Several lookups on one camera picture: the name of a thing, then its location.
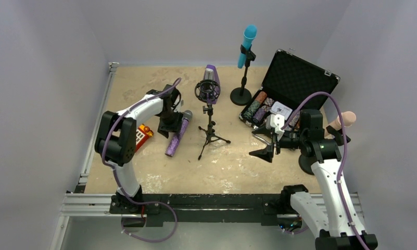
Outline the purple glitter microphone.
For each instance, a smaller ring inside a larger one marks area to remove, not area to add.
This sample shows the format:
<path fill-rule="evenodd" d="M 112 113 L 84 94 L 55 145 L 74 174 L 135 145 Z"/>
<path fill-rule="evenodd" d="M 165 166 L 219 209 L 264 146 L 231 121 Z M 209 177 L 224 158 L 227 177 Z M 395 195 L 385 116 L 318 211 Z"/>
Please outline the purple glitter microphone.
<path fill-rule="evenodd" d="M 182 140 L 182 138 L 183 138 L 183 136 L 186 132 L 186 129 L 187 129 L 190 121 L 192 120 L 192 117 L 193 117 L 193 113 L 190 110 L 185 110 L 184 111 L 181 128 L 179 129 L 178 132 L 176 132 L 173 135 L 173 137 L 172 137 L 172 139 L 171 139 L 171 141 L 170 141 L 170 143 L 169 143 L 169 145 L 168 145 L 168 147 L 165 151 L 166 156 L 173 157 L 175 155 L 175 152 L 179 147 L 180 141 Z"/>

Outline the black round-base stand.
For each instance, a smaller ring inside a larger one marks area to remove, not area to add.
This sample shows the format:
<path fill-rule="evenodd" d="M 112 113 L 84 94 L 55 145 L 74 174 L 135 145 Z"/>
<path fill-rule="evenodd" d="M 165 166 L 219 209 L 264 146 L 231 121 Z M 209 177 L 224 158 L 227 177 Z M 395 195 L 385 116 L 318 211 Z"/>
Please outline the black round-base stand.
<path fill-rule="evenodd" d="M 251 48 L 246 49 L 243 45 L 241 45 L 241 55 L 245 56 L 245 71 L 241 79 L 241 86 L 235 88 L 230 93 L 230 100 L 235 105 L 246 106 L 251 101 L 251 92 L 245 88 L 245 85 L 247 83 L 248 68 L 250 66 L 250 63 L 256 59 L 256 55 L 254 54 L 254 52 L 251 51 Z"/>
<path fill-rule="evenodd" d="M 300 150 L 298 163 L 301 170 L 309 175 L 314 175 L 312 171 L 312 164 L 324 163 L 325 160 L 336 159 L 338 162 L 342 160 L 342 155 L 339 152 L 339 146 L 343 146 L 344 140 L 347 143 L 351 141 L 347 135 L 343 137 L 343 134 L 339 134 L 337 131 L 333 131 L 331 127 L 328 127 L 328 132 L 331 132 L 330 136 L 325 137 L 325 129 L 303 129 L 304 133 L 305 149 Z"/>

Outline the black round-base stand front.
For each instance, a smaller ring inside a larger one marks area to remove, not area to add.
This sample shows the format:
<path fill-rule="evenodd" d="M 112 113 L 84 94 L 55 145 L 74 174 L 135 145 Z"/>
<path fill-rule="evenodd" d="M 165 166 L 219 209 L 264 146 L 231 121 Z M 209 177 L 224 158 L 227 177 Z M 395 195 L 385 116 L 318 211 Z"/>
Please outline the black round-base stand front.
<path fill-rule="evenodd" d="M 241 79 L 241 86 L 235 88 L 230 93 L 230 100 L 235 105 L 246 106 L 251 101 L 251 92 L 245 88 L 245 85 L 247 83 L 248 68 L 250 66 L 250 63 L 256 59 L 256 55 L 254 54 L 254 52 L 251 51 L 251 48 L 246 49 L 243 45 L 241 45 L 241 55 L 245 56 L 245 71 Z"/>

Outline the black tripod shock-mount stand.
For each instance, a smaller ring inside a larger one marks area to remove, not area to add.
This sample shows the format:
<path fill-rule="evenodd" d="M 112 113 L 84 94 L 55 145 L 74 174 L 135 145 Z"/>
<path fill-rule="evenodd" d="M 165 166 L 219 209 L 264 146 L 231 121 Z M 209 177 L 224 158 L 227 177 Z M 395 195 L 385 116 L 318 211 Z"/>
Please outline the black tripod shock-mount stand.
<path fill-rule="evenodd" d="M 194 92 L 195 92 L 195 96 L 197 97 L 197 99 L 201 102 L 206 103 L 206 106 L 203 106 L 203 113 L 208 115 L 208 124 L 207 124 L 207 128 L 204 129 L 201 126 L 198 127 L 199 130 L 204 131 L 205 135 L 206 135 L 206 140 L 204 142 L 204 145 L 202 147 L 202 150 L 198 156 L 198 160 L 201 160 L 202 154 L 204 152 L 205 147 L 212 143 L 212 142 L 216 142 L 216 141 L 224 141 L 227 144 L 231 144 L 230 140 L 224 139 L 222 137 L 219 137 L 216 135 L 215 133 L 215 129 L 213 128 L 216 125 L 216 122 L 213 121 L 212 116 L 213 116 L 213 104 L 209 104 L 207 103 L 201 94 L 201 87 L 203 84 L 203 80 L 201 80 L 200 82 L 198 82 L 195 86 Z"/>

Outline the pink microphone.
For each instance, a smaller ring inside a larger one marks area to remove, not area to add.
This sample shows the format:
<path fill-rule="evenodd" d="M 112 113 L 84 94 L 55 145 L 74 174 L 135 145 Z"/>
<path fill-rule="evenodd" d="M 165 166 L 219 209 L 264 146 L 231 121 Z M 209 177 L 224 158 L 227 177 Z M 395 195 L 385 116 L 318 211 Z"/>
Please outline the pink microphone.
<path fill-rule="evenodd" d="M 345 128 L 349 128 L 351 127 L 357 120 L 357 116 L 354 112 L 352 111 L 345 111 L 343 113 L 341 113 L 341 117 L 342 120 L 340 119 L 340 117 L 338 116 L 336 119 L 334 119 L 333 121 L 331 121 L 326 127 L 325 127 L 325 132 L 324 132 L 324 136 L 330 136 L 331 132 L 328 132 L 328 127 L 331 127 L 333 129 L 333 131 L 337 131 L 339 134 L 343 133 L 343 127 Z"/>

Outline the blue microphone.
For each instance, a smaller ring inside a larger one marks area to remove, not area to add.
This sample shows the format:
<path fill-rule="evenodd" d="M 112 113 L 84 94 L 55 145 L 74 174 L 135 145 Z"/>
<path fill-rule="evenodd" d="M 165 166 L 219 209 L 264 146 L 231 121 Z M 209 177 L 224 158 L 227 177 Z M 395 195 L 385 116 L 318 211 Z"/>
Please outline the blue microphone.
<path fill-rule="evenodd" d="M 237 67 L 243 68 L 246 60 L 246 53 L 250 50 L 253 40 L 257 36 L 257 27 L 254 24 L 248 25 L 243 32 L 243 41 L 240 47 L 240 54 L 237 61 Z"/>

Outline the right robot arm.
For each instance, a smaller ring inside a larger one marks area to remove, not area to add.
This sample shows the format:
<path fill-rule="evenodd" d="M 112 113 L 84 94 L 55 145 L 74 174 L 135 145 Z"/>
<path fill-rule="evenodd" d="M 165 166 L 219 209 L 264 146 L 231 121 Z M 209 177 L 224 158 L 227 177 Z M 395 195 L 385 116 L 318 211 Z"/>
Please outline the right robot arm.
<path fill-rule="evenodd" d="M 376 249 L 375 234 L 368 234 L 359 219 L 340 170 L 343 158 L 339 144 L 344 141 L 325 138 L 323 117 L 319 110 L 300 111 L 299 130 L 284 135 L 282 115 L 270 115 L 254 135 L 267 134 L 271 142 L 264 149 L 249 152 L 251 156 L 272 162 L 280 149 L 300 149 L 300 164 L 310 167 L 322 191 L 326 211 L 313 201 L 304 185 L 285 186 L 279 204 L 294 210 L 315 237 L 316 249 Z"/>

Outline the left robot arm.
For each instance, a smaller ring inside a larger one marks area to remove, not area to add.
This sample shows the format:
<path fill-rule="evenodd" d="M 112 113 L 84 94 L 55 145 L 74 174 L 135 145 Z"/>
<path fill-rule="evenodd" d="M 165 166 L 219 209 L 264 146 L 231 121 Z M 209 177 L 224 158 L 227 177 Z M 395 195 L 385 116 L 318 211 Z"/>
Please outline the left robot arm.
<path fill-rule="evenodd" d="M 118 112 L 102 114 L 94 150 L 104 165 L 112 169 L 117 192 L 129 202 L 141 204 L 141 186 L 132 166 L 137 146 L 138 127 L 156 116 L 159 117 L 158 133 L 168 138 L 180 130 L 183 113 L 182 96 L 175 85 L 167 84 L 163 91 L 150 90 L 137 103 Z"/>

